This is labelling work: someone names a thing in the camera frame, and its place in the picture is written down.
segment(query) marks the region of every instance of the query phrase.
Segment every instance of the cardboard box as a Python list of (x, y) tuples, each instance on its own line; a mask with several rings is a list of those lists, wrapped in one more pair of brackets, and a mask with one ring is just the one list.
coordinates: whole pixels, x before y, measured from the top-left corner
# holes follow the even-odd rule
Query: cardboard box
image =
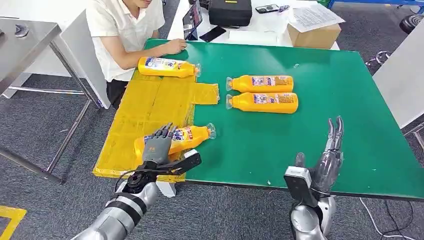
[(330, 49), (342, 29), (338, 24), (333, 24), (306, 32), (299, 32), (289, 23), (287, 24), (287, 31), (293, 47)]

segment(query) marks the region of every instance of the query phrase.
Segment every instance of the clear bottle cap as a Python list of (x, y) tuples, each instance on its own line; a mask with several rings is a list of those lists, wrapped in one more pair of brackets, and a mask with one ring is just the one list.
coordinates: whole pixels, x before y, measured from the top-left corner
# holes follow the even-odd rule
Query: clear bottle cap
[(227, 91), (230, 91), (231, 89), (233, 89), (233, 79), (229, 76), (226, 78), (225, 88)]
[(209, 132), (209, 139), (217, 138), (217, 130), (215, 129), (215, 125), (209, 122), (207, 125), (207, 131)]
[(233, 96), (230, 94), (226, 95), (226, 109), (232, 109), (233, 108)]
[(202, 66), (200, 65), (200, 63), (194, 65), (194, 75), (196, 77), (200, 77), (200, 75), (202, 74)]

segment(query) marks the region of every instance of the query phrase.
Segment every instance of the smartphone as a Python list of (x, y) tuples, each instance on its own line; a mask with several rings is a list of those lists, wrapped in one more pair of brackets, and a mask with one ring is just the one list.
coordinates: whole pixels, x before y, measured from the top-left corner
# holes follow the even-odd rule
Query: smartphone
[(280, 7), (277, 6), (277, 4), (271, 4), (271, 5), (265, 5), (265, 6), (258, 6), (255, 9), (260, 14), (266, 14), (266, 13), (276, 12), (280, 9)]
[(210, 41), (216, 39), (217, 37), (221, 36), (225, 32), (226, 30), (224, 28), (220, 26), (216, 26), (212, 30), (200, 36), (200, 39), (209, 43)]

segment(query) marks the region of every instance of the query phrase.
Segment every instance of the black strap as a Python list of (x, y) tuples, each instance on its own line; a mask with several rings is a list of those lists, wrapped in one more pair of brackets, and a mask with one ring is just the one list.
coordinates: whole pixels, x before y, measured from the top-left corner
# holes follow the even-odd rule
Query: black strap
[(124, 210), (132, 218), (134, 225), (139, 224), (140, 219), (142, 219), (140, 214), (134, 208), (132, 208), (130, 205), (126, 204), (125, 202), (112, 201), (106, 206), (106, 208), (112, 208), (112, 207)]
[(119, 196), (126, 197), (127, 199), (133, 201), (134, 203), (136, 203), (141, 208), (143, 215), (146, 214), (147, 206), (146, 206), (145, 202), (143, 202), (143, 200), (141, 200), (141, 198), (134, 196), (134, 195), (132, 195), (128, 192), (115, 192), (115, 194), (112, 196), (112, 199), (117, 199)]

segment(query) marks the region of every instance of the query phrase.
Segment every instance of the yellow floor marking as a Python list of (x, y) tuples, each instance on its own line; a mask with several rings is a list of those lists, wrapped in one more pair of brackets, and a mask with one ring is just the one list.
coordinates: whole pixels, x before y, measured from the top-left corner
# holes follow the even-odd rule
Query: yellow floor marking
[(10, 219), (9, 224), (0, 236), (0, 240), (9, 240), (27, 210), (9, 206), (0, 206), (0, 217)]

